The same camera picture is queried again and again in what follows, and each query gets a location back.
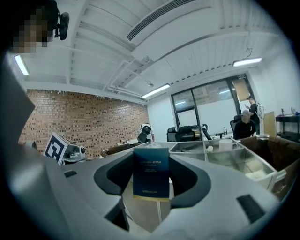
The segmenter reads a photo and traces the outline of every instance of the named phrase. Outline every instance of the white ceiling beam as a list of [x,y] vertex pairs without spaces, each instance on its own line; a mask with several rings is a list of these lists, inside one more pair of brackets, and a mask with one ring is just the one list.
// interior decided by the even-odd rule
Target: white ceiling beam
[[148,7],[148,5],[146,5],[146,3],[143,2],[143,0],[137,0],[138,2],[140,2],[143,6],[145,6],[149,12],[152,11],[152,9],[150,7]]
[[168,66],[171,68],[171,70],[175,73],[175,75],[176,75],[178,81],[181,81],[181,78],[177,75],[177,73],[175,72],[175,70],[174,70],[174,68],[171,66],[171,64],[170,64],[167,60],[165,60],[165,61],[166,61],[166,63],[168,64]]
[[117,58],[124,58],[126,60],[132,60],[132,57],[130,55],[124,54],[121,51],[116,50],[115,48],[110,47],[107,44],[103,44],[101,42],[94,41],[93,39],[84,37],[82,35],[79,35],[77,37],[76,44],[81,44],[80,42],[83,44],[88,44],[89,46],[92,46],[93,48],[98,48],[100,51],[105,51],[107,53],[110,53],[111,55],[113,55]]
[[[143,72],[144,71],[151,71],[152,68],[155,68],[155,65],[156,64],[159,64],[159,63],[162,63],[161,61],[164,61],[166,60],[166,57],[170,57],[170,55],[178,50],[181,50],[183,49],[184,47],[187,47],[188,45],[192,45],[194,43],[201,43],[201,44],[206,44],[212,40],[214,41],[218,41],[218,40],[221,40],[221,39],[225,39],[225,41],[227,41],[228,43],[230,43],[229,41],[229,38],[232,38],[232,37],[238,37],[238,36],[248,36],[249,34],[249,30],[245,27],[236,27],[236,28],[228,28],[228,29],[221,29],[219,31],[219,33],[217,34],[212,34],[212,35],[208,35],[206,37],[202,37],[201,39],[198,39],[196,41],[192,41],[184,46],[181,46],[177,49],[175,49],[174,51],[168,53],[167,55],[165,55],[164,57],[162,57],[161,59],[159,59],[158,61],[155,62],[155,64],[151,65],[149,68],[146,68],[144,69],[143,71],[140,72],[141,75],[144,75]],[[271,30],[267,30],[267,29],[263,29],[263,28],[257,28],[257,27],[252,27],[252,31],[251,31],[251,35],[252,36],[260,36],[260,37],[278,37],[278,34],[271,31]],[[223,62],[221,62],[222,66],[223,65],[228,65],[230,61],[230,56],[229,54],[227,54],[227,59],[224,59]],[[204,64],[206,62],[205,59],[201,59],[201,62],[202,64]],[[132,75],[127,81],[126,81],[126,85],[124,86],[125,88],[128,87],[132,81],[134,81],[134,79],[136,78],[137,76],[135,75]]]
[[246,46],[247,45],[247,41],[250,41],[250,38],[251,38],[251,36],[244,37],[244,41],[243,41],[243,43],[240,46],[240,50],[234,56],[233,61],[241,60],[241,59],[247,57],[250,54],[249,51],[247,52],[247,46]]
[[[195,48],[196,51],[201,52],[200,44],[194,45],[193,47]],[[199,74],[200,72],[203,71],[203,61],[202,61],[201,54],[197,55],[197,58],[198,58],[198,66],[199,66],[197,74]]]
[[208,57],[207,57],[207,63],[208,63],[208,70],[211,70],[214,67],[214,59],[215,59],[215,54],[214,51],[216,50],[214,47],[211,45],[213,44],[213,41],[208,41],[206,43],[206,48],[208,51]]
[[200,73],[199,65],[198,65],[199,63],[197,62],[193,46],[192,46],[192,52],[193,52],[193,58],[194,58],[194,61],[195,61],[196,74],[199,74]]
[[239,9],[237,9],[239,6],[239,3],[233,3],[232,5],[231,5],[231,11],[232,11],[232,26],[233,27],[236,27],[236,25],[237,25],[237,13],[239,12]]
[[87,52],[85,50],[81,50],[81,49],[77,49],[77,48],[73,48],[73,47],[68,47],[68,46],[62,46],[62,45],[52,45],[52,47],[60,47],[60,48],[66,48],[70,51],[70,53],[73,53],[73,52],[78,52],[78,53],[82,53],[82,54],[86,54],[86,55],[89,55],[89,56],[92,56],[94,58],[97,58],[101,61],[106,61],[106,62],[109,62],[110,64],[113,64],[113,65],[118,65],[115,61],[112,61],[106,57],[102,57],[101,55],[97,55],[97,54],[93,54],[91,52]]
[[100,21],[112,19],[114,22],[123,26],[127,30],[132,28],[135,23],[140,20],[138,16],[113,0],[110,0],[110,4],[106,5],[103,5],[101,1],[93,1],[88,6],[88,9],[92,12],[94,17],[98,15],[98,18],[101,18]]
[[214,64],[214,69],[217,69],[218,68],[218,63],[219,63],[219,60],[220,60],[220,57],[222,55],[220,54],[220,41],[216,41],[215,42],[215,64]]
[[188,51],[186,51],[186,53],[188,54],[187,58],[189,60],[189,61],[186,61],[186,64],[188,66],[189,76],[193,76],[196,71],[196,66],[195,66],[195,59],[194,59],[192,48],[191,47],[188,48]]
[[[99,78],[99,75],[92,75],[90,76],[92,79],[89,79],[86,77],[85,74],[82,74],[81,76],[78,77],[77,74],[74,74],[73,80],[76,81],[82,81],[82,82],[91,82],[95,84],[102,84],[104,85],[105,83],[102,83],[100,81],[97,81]],[[30,82],[44,82],[44,83],[65,83],[65,76],[60,76],[60,75],[51,75],[51,74],[30,74],[28,78],[25,81],[30,81]]]
[[132,73],[132,74],[134,74],[134,75],[136,75],[136,76],[141,76],[141,75],[140,75],[140,70],[137,70],[137,71],[135,72],[135,71],[132,71],[132,70],[129,69],[129,68],[126,68],[126,71],[128,71],[128,72],[130,72],[130,73]]
[[241,40],[240,38],[236,39],[235,40],[235,43],[234,43],[234,49],[231,51],[231,56],[229,56],[229,62],[228,64],[232,64],[233,61],[235,60],[234,56],[236,55],[236,53],[240,52],[240,48],[239,46],[241,45]]
[[122,51],[123,53],[130,55],[131,52],[135,49],[132,44],[126,42],[122,38],[114,35],[113,33],[87,22],[80,22],[79,33],[84,36],[88,36],[98,42],[103,42],[109,44],[110,46]]
[[202,63],[202,71],[205,72],[208,69],[208,61],[205,59],[205,56],[208,54],[203,54],[203,52],[208,51],[206,47],[204,47],[204,43],[200,42],[200,56],[201,56],[201,63]]
[[230,45],[230,41],[229,41],[229,38],[225,39],[223,41],[223,55],[222,55],[222,59],[221,59],[221,67],[223,67],[224,65],[226,66],[227,65],[227,57],[228,57],[228,54],[229,54],[229,45]]
[[249,10],[249,22],[248,22],[248,28],[251,31],[253,28],[253,4],[249,2],[250,10]]
[[110,92],[103,92],[99,89],[88,88],[77,85],[67,85],[62,83],[52,82],[22,82],[22,86],[26,89],[37,89],[37,90],[56,90],[56,91],[68,91],[68,92],[79,92],[84,94],[91,94],[100,97],[114,98],[118,100],[124,100],[128,102],[138,103],[147,105],[148,102],[142,99],[127,97],[121,94],[114,94]]
[[[74,18],[73,17],[70,18],[68,31],[69,31],[69,33],[71,33],[71,36],[66,39],[67,46],[70,48],[74,47],[74,42],[75,42],[76,34],[78,32],[80,20],[84,14],[89,2],[90,2],[90,0],[78,1],[77,5],[75,7],[75,11],[73,13]],[[70,53],[68,54],[67,66],[66,66],[66,83],[67,84],[70,83],[70,79],[72,77],[72,56],[73,56],[73,53],[70,51]]]
[[223,11],[224,12],[224,22],[225,22],[225,29],[229,28],[229,18],[231,15],[228,14],[230,11],[229,1],[222,1]]
[[186,80],[176,82],[168,88],[168,92],[173,94],[188,88],[196,87],[200,84],[205,84],[210,82],[210,77],[219,75],[218,79],[227,78],[232,75],[239,75],[246,73],[249,66],[243,66],[243,67],[233,67],[233,66],[226,66],[226,67],[220,67],[208,72],[203,72],[200,75],[195,75],[192,77],[187,78]]

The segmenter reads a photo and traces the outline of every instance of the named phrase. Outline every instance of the dark blue book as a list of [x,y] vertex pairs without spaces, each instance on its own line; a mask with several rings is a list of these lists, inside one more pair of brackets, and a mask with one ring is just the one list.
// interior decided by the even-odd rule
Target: dark blue book
[[134,198],[169,201],[169,149],[135,148]]

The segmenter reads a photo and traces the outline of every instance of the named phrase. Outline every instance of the white wall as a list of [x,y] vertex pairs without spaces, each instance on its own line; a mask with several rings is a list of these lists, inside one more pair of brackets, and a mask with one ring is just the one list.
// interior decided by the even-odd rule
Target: white wall
[[180,126],[196,126],[197,117],[195,110],[189,110],[185,112],[180,112],[177,114]]
[[291,113],[291,107],[300,111],[300,74],[292,53],[279,47],[277,53],[264,59],[259,67],[250,68],[247,77],[255,97],[266,113]]
[[166,142],[168,128],[176,126],[170,96],[165,93],[151,99],[148,104],[148,116],[155,141]]
[[300,112],[300,74],[294,56],[283,50],[265,61],[266,74],[269,75],[276,101],[276,115],[291,113],[291,107]]
[[232,132],[230,121],[237,115],[234,99],[218,101],[197,106],[200,124],[208,125],[207,132],[210,135],[223,132],[223,127],[227,132]]

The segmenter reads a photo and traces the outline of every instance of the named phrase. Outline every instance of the fluorescent light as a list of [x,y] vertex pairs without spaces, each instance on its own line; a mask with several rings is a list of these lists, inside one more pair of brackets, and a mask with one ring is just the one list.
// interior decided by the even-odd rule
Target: fluorescent light
[[239,66],[243,66],[243,65],[246,65],[246,64],[258,63],[261,60],[263,60],[263,59],[262,58],[252,58],[252,59],[244,59],[244,60],[234,61],[233,66],[234,67],[239,67]]
[[162,91],[162,90],[164,90],[166,88],[169,88],[169,87],[170,87],[170,85],[167,83],[167,84],[165,84],[165,85],[163,85],[163,86],[161,86],[161,87],[153,90],[152,92],[147,93],[146,95],[142,96],[142,98],[147,98],[147,97],[149,97],[149,96],[151,96],[151,95],[153,95],[153,94],[155,94],[157,92],[160,92],[160,91]]
[[17,64],[19,65],[20,70],[24,75],[29,75],[27,68],[25,67],[25,64],[23,62],[23,59],[20,55],[15,56],[15,60]]
[[178,104],[183,104],[185,103],[186,101],[183,101],[183,102],[180,102],[180,103],[175,103],[175,105],[178,105]]
[[226,90],[226,91],[223,91],[223,92],[219,92],[219,94],[226,93],[226,92],[230,92],[230,90]]

